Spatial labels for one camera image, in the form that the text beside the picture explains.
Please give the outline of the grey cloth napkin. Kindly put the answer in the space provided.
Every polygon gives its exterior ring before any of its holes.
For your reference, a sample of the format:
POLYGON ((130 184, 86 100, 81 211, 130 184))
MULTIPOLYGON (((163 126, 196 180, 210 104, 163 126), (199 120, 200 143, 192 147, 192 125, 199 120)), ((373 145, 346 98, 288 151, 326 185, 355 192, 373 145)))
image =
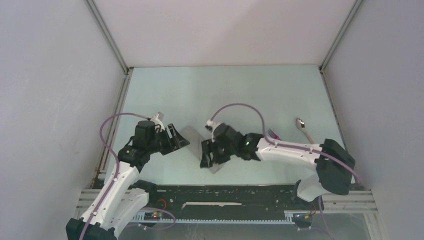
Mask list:
POLYGON ((212 174, 216 174, 223 168, 224 163, 212 163, 207 158, 203 158, 203 143, 206 139, 195 128, 186 126, 181 130, 180 134, 190 142, 186 148, 199 160, 201 169, 208 169, 212 174))

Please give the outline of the pink metal fork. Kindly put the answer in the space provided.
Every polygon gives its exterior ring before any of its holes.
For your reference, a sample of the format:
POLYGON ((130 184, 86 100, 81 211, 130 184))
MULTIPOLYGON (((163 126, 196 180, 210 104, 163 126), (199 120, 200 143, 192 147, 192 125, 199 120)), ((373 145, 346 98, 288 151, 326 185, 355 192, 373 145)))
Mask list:
POLYGON ((272 139, 280 140, 280 137, 272 129, 269 128, 267 133, 272 139))

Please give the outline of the metal spoon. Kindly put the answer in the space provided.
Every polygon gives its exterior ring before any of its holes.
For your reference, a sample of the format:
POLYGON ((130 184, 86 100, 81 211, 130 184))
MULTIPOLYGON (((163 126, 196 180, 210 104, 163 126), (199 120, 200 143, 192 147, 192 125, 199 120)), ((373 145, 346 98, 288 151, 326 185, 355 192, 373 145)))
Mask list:
POLYGON ((314 144, 315 141, 312 139, 312 137, 309 135, 309 133, 306 130, 305 122, 301 118, 297 117, 296 120, 295 120, 295 124, 296 124, 297 129, 300 130, 306 136, 308 141, 311 144, 314 144))

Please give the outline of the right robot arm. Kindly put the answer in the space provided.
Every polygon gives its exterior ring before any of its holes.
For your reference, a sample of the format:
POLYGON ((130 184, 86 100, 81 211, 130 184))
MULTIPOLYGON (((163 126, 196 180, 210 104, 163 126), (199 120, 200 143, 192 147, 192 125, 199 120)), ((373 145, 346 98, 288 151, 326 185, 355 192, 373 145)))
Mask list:
POLYGON ((200 167, 217 171, 232 157, 304 167, 313 175, 295 183, 291 204, 304 209, 317 197, 331 193, 346 196, 351 189, 355 160, 336 141, 300 144, 270 139, 260 133, 242 134, 230 125, 208 121, 211 138, 201 142, 200 167))

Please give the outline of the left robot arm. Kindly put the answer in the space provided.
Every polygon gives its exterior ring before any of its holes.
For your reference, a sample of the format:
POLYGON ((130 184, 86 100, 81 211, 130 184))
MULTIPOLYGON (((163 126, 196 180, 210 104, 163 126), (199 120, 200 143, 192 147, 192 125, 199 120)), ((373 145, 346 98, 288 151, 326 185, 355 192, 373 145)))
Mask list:
POLYGON ((137 123, 132 135, 116 155, 117 162, 107 182, 80 218, 71 218, 66 227, 69 240, 117 240, 136 213, 153 208, 158 202, 156 185, 139 180, 151 155, 163 156, 188 146, 174 127, 164 127, 160 120, 137 123))

